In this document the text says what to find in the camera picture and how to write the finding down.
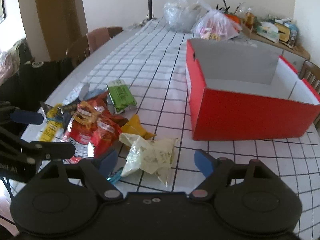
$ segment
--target bottle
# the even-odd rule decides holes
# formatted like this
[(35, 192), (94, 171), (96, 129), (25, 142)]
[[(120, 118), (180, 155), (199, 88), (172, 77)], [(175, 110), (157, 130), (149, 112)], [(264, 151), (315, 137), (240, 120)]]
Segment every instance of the bottle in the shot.
[(250, 30), (253, 28), (253, 23), (254, 23), (254, 15), (252, 13), (252, 9), (249, 8), (248, 11), (245, 14), (244, 17), (244, 24), (247, 26)]

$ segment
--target pink towel on chair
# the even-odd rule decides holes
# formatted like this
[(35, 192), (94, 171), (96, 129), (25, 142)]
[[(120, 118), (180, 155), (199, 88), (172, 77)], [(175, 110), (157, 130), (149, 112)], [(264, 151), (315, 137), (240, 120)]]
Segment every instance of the pink towel on chair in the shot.
[(108, 28), (102, 27), (87, 33), (90, 54), (110, 40)]

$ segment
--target table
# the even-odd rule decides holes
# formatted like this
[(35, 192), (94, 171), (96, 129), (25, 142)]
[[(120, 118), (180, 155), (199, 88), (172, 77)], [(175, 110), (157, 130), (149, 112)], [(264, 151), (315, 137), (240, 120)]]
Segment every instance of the table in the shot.
[[(129, 191), (184, 191), (189, 194), (204, 180), (193, 161), (194, 151), (198, 148), (215, 158), (226, 157), (236, 163), (247, 164), (250, 159), (258, 158), (300, 197), (303, 213), (295, 232), (302, 239), (316, 239), (320, 235), (320, 141), (314, 125), (301, 138), (193, 141), (185, 78), (186, 41), (193, 38), (193, 34), (167, 31), (163, 20), (150, 21), (133, 34), (124, 33), (101, 47), (47, 100), (51, 105), (61, 102), (79, 82), (80, 86), (89, 82), (91, 90), (105, 89), (107, 82), (121, 77), (130, 86), (139, 106), (123, 116), (130, 118), (137, 113), (145, 129), (157, 134), (156, 139), (181, 139), (175, 145), (168, 187), (156, 176), (141, 171), (122, 178), (116, 187), (124, 195)], [(243, 35), (230, 42), (252, 45)], [(35, 140), (41, 129), (43, 125), (29, 126), (22, 138)], [(120, 143), (114, 146), (119, 151), (117, 170), (125, 164), (128, 151)], [(13, 183), (12, 186), (16, 194), (23, 184)]]

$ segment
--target white tablecloth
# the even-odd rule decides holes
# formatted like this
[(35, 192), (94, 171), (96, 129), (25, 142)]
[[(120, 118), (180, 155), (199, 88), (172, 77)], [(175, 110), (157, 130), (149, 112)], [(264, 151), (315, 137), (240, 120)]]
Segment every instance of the white tablecloth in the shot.
[[(194, 164), (194, 152), (198, 148), (215, 158), (226, 157), (236, 163), (247, 164), (250, 159), (258, 158), (300, 197), (303, 213), (295, 232), (302, 239), (316, 239), (320, 235), (320, 146), (315, 127), (312, 125), (301, 138), (193, 141), (185, 77), (186, 41), (190, 38), (192, 34), (167, 31), (162, 20), (153, 20), (80, 82), (89, 82), (90, 90), (105, 89), (107, 82), (120, 77), (130, 85), (139, 106), (123, 116), (130, 118), (137, 113), (145, 129), (157, 134), (156, 139), (181, 139), (175, 146), (168, 187), (156, 176), (141, 171), (122, 178), (116, 187), (124, 194), (129, 191), (190, 193), (204, 180)], [(251, 45), (243, 35), (236, 42)], [(124, 166), (128, 151), (120, 143), (115, 147), (120, 153), (117, 170)], [(16, 194), (22, 187), (23, 184), (15, 185), (13, 192)]]

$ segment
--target red shoe box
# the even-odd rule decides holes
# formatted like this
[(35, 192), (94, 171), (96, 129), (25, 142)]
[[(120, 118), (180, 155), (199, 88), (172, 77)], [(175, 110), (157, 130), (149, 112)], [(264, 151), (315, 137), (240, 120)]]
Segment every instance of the red shoe box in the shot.
[(309, 83), (261, 48), (191, 39), (186, 77), (194, 140), (300, 137), (320, 113)]

